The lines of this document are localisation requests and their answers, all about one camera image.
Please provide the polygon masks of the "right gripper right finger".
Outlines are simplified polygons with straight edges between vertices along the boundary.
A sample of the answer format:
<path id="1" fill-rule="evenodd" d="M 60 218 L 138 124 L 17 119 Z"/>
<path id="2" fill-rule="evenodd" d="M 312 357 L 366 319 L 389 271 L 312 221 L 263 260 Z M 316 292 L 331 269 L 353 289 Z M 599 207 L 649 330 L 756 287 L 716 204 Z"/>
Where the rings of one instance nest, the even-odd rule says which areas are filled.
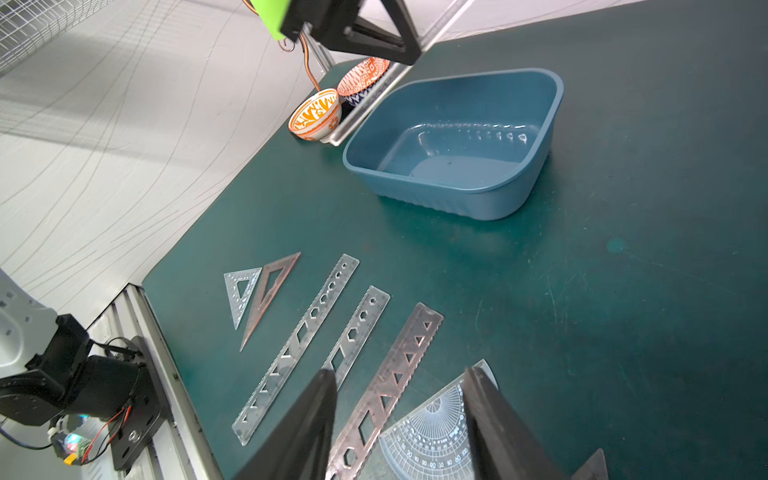
<path id="1" fill-rule="evenodd" d="M 461 389 L 477 479 L 567 477 L 482 369 L 467 368 Z"/>

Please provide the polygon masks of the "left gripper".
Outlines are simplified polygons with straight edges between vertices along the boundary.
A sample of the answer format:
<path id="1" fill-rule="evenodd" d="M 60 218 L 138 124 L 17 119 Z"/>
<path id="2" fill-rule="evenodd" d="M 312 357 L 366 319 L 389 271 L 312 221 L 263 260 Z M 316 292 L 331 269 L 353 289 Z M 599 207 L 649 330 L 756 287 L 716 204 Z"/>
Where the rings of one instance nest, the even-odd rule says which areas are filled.
<path id="1" fill-rule="evenodd" d="M 359 54 L 413 65 L 422 49 L 403 1 L 380 1 L 394 24 L 393 34 L 360 16 L 359 0 L 293 0 L 280 24 L 280 32 L 297 40 L 305 25 L 310 35 L 329 50 Z"/>

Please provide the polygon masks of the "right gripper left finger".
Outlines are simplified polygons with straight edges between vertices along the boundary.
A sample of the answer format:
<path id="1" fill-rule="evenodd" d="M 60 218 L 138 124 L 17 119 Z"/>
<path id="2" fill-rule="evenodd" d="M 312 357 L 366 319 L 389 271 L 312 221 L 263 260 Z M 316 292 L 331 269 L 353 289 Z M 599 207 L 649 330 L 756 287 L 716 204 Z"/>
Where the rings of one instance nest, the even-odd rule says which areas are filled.
<path id="1" fill-rule="evenodd" d="M 321 369 L 235 479 L 323 479 L 336 403 L 335 374 Z"/>

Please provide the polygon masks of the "short clear stencil ruler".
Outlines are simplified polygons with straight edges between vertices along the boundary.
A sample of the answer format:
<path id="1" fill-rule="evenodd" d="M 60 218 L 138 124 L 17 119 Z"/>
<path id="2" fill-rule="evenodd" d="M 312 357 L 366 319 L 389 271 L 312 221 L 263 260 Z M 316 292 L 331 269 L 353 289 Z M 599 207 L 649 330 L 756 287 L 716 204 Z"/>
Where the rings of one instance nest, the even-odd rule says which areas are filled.
<path id="1" fill-rule="evenodd" d="M 347 378 L 389 300 L 389 293 L 371 285 L 328 354 L 323 368 L 333 372 L 337 389 Z"/>

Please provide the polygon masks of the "long clear stencil ruler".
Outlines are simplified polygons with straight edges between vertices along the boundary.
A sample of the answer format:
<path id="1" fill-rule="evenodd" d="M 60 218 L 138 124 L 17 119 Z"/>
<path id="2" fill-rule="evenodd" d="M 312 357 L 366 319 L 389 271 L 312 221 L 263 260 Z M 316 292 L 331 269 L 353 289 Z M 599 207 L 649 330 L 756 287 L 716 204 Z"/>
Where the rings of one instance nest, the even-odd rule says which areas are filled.
<path id="1" fill-rule="evenodd" d="M 258 382 L 232 424 L 232 430 L 242 446 L 249 443 L 359 264 L 357 258 L 348 254 L 341 255 L 277 357 Z"/>

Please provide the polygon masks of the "blue plastic storage box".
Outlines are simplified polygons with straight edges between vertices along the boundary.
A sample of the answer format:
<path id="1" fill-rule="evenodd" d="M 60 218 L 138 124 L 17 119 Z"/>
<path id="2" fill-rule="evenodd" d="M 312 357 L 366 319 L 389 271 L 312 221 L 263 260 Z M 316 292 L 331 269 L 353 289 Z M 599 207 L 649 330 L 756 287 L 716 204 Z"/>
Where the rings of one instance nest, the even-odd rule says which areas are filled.
<path id="1" fill-rule="evenodd" d="M 563 96 L 561 77 L 540 68 L 415 81 L 367 117 L 343 163 L 379 196 L 499 220 L 531 194 Z"/>

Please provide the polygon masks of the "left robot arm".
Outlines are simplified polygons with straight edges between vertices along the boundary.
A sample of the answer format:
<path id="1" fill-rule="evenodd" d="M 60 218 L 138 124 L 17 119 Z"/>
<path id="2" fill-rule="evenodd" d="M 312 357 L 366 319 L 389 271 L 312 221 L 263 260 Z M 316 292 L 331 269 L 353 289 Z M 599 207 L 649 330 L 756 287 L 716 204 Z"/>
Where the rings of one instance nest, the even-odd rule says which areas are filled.
<path id="1" fill-rule="evenodd" d="M 249 1 L 1 5 L 1 411 L 65 409 L 86 327 L 309 92 Z"/>

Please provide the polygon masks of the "red blue patterned bowl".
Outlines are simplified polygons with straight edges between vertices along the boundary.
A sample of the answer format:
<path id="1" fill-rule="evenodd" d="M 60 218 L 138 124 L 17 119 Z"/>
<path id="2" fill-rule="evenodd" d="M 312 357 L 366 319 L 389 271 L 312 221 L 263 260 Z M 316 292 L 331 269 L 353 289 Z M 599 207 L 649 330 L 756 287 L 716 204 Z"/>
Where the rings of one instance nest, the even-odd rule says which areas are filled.
<path id="1" fill-rule="evenodd" d="M 336 87 L 338 95 L 352 107 L 357 106 L 383 78 L 390 65 L 389 60 L 378 57 L 362 60 L 340 80 Z"/>

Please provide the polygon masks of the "brown small triangle ruler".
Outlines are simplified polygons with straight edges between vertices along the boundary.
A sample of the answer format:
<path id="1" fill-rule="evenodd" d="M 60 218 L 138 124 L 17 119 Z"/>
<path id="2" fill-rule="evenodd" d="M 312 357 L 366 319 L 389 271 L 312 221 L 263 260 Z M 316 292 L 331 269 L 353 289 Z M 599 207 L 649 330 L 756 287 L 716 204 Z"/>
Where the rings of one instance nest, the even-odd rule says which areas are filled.
<path id="1" fill-rule="evenodd" d="M 571 476 L 571 480 L 609 480 L 604 450 L 598 448 Z"/>

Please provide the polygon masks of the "brown stencil ruler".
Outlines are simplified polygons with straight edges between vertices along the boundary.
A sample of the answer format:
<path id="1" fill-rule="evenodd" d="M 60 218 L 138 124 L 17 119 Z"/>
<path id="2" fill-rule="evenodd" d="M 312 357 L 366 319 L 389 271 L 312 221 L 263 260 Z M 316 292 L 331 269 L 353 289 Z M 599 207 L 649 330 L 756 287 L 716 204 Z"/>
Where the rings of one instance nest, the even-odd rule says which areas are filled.
<path id="1" fill-rule="evenodd" d="M 416 304 L 331 448 L 327 479 L 357 478 L 443 319 Z"/>

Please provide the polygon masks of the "green plastic goblet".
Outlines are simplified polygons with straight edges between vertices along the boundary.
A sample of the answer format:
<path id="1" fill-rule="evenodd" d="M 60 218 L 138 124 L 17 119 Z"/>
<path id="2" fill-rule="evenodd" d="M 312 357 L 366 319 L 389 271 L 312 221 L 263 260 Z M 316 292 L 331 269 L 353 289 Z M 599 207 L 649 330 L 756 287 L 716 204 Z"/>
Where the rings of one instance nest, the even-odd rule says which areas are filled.
<path id="1" fill-rule="evenodd" d="M 247 0 L 246 3 L 257 13 L 274 40 L 285 39 L 281 27 L 291 0 Z"/>

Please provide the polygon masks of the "orange patterned bowl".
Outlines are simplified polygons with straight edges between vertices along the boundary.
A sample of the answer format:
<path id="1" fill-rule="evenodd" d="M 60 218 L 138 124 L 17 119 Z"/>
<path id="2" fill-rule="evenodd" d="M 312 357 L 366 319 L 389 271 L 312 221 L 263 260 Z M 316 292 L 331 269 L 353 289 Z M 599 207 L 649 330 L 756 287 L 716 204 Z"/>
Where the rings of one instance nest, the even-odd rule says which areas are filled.
<path id="1" fill-rule="evenodd" d="M 307 141 L 320 141 L 340 124 L 341 100 L 336 89 L 319 91 L 304 101 L 288 122 L 292 134 Z"/>

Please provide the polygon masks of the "brown tall triangle ruler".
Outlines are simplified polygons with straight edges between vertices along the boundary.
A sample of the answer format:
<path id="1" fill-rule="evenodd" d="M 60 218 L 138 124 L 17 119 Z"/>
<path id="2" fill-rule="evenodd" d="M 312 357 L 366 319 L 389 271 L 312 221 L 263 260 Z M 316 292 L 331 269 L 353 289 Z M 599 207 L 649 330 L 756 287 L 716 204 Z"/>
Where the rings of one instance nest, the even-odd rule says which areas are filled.
<path id="1" fill-rule="evenodd" d="M 264 316 L 266 310 L 295 266 L 301 253 L 296 252 L 279 260 L 266 264 L 257 282 L 252 305 L 243 333 L 240 351 L 243 351 L 248 340 Z"/>

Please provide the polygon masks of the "clear small triangle ruler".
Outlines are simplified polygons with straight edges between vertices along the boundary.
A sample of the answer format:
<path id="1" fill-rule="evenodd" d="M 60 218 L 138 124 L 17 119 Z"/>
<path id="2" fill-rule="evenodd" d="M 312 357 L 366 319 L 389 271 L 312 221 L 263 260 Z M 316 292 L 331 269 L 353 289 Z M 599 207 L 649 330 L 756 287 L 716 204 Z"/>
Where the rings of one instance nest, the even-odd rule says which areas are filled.
<path id="1" fill-rule="evenodd" d="M 262 268 L 257 267 L 223 275 L 235 330 L 239 328 L 261 272 Z"/>

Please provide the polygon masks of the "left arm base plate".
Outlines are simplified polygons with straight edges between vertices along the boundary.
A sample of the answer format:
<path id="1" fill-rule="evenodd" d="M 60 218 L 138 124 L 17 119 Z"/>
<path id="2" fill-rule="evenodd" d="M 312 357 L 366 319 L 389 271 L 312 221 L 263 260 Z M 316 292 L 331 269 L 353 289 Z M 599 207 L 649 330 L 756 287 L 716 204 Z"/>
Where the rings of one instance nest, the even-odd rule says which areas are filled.
<path id="1" fill-rule="evenodd" d="M 148 343 L 134 336 L 127 349 L 135 351 L 133 359 L 111 379 L 112 392 L 125 409 L 110 444 L 114 469 L 121 473 L 130 470 L 162 423 L 172 418 Z"/>

